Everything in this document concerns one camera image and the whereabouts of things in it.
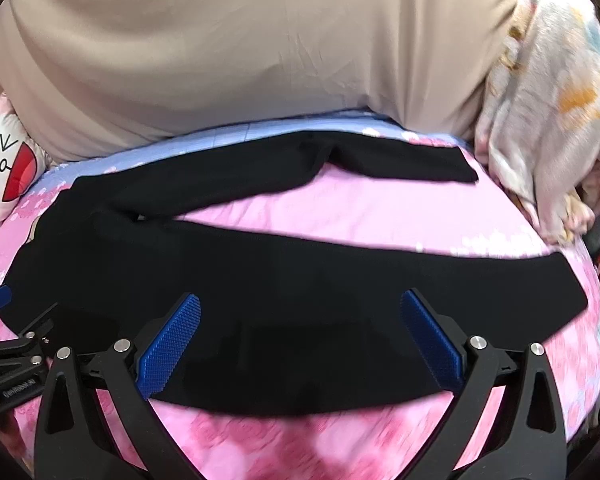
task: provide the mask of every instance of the pink floral bedsheet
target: pink floral bedsheet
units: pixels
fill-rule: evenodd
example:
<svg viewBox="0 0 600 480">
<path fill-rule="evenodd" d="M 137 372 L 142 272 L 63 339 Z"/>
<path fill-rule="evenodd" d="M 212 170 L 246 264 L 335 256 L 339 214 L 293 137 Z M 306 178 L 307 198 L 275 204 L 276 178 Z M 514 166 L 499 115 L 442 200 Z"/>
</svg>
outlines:
<svg viewBox="0 0 600 480">
<path fill-rule="evenodd" d="M 381 135 L 369 128 L 365 133 Z M 423 141 L 406 132 L 404 137 L 410 142 Z M 209 207 L 187 214 L 186 219 L 360 246 L 459 256 L 523 257 L 548 252 L 480 165 L 469 155 L 467 158 L 480 177 L 475 186 L 374 180 L 327 166 L 300 189 Z M 34 188 L 0 228 L 0 283 L 34 218 L 70 185 L 64 180 L 52 186 L 49 182 L 52 180 L 46 181 L 46 187 Z M 596 338 L 600 289 L 581 243 L 564 254 L 589 299 L 588 310 L 546 342 L 571 438 L 600 393 L 600 346 Z M 480 276 L 475 277 L 475 286 L 480 286 Z M 498 298 L 493 298 L 493 305 L 498 307 Z M 0 340 L 12 337 L 0 321 Z M 459 465 L 477 457 L 501 397 L 502 389 L 494 389 Z M 109 396 L 100 392 L 100 399 L 123 455 L 139 464 Z M 184 453 L 209 480 L 388 480 L 413 458 L 451 399 L 451 394 L 442 393 L 385 409 L 295 420 L 209 415 L 158 401 L 152 405 Z M 38 407 L 39 400 L 34 400 L 16 410 L 29 457 Z"/>
</svg>

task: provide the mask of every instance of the metal screw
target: metal screw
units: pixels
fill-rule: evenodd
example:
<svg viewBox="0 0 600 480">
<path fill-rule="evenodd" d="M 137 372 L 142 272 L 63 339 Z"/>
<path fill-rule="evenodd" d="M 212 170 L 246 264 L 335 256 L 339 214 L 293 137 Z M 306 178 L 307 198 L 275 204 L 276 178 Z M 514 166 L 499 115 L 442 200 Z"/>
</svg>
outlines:
<svg viewBox="0 0 600 480">
<path fill-rule="evenodd" d="M 536 355 L 543 355 L 544 346 L 542 346 L 540 343 L 531 343 L 531 351 Z"/>
<path fill-rule="evenodd" d="M 474 335 L 471 339 L 469 339 L 469 343 L 476 350 L 482 350 L 487 347 L 487 340 L 479 335 Z"/>
<path fill-rule="evenodd" d="M 71 349 L 68 346 L 63 346 L 58 350 L 56 357 L 58 359 L 67 359 L 71 355 Z"/>
<path fill-rule="evenodd" d="M 131 348 L 131 341 L 129 341 L 129 339 L 118 339 L 113 344 L 113 349 L 116 352 L 126 352 L 130 348 Z"/>
</svg>

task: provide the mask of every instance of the cartoon pillow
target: cartoon pillow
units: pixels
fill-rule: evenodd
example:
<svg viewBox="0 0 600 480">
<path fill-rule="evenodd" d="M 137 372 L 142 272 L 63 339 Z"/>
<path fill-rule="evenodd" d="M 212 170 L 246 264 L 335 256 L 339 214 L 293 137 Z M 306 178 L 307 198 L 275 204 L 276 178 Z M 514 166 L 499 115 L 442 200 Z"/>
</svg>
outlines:
<svg viewBox="0 0 600 480">
<path fill-rule="evenodd" d="M 46 170 L 46 153 L 29 137 L 7 96 L 0 97 L 0 223 Z"/>
</svg>

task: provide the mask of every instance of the black garment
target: black garment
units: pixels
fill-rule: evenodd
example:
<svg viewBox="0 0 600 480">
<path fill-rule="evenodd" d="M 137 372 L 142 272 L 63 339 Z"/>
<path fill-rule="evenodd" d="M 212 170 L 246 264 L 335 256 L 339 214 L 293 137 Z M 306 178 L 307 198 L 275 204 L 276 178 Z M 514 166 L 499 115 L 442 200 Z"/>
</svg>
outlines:
<svg viewBox="0 0 600 480">
<path fill-rule="evenodd" d="M 173 216 L 309 182 L 326 162 L 379 178 L 455 180 L 456 148 L 299 132 L 79 178 L 5 278 L 14 331 L 59 301 L 53 349 L 133 338 L 183 292 L 202 321 L 159 399 L 248 415 L 405 402 L 438 390 L 400 321 L 417 287 L 441 314 L 504 348 L 544 340 L 587 305 L 561 254 L 454 258 L 240 232 Z"/>
</svg>

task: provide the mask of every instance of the pillow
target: pillow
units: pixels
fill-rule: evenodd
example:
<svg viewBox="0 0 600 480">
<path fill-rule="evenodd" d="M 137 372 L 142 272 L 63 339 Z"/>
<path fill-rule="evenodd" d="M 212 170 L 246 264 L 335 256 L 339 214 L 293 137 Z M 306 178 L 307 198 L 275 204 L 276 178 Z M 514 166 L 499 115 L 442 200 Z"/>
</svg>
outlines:
<svg viewBox="0 0 600 480">
<path fill-rule="evenodd" d="M 517 0 L 6 0 L 0 90 L 55 160 L 369 107 L 471 134 Z"/>
<path fill-rule="evenodd" d="M 46 169 L 46 155 L 27 134 L 5 95 L 0 97 L 0 223 Z"/>
</svg>

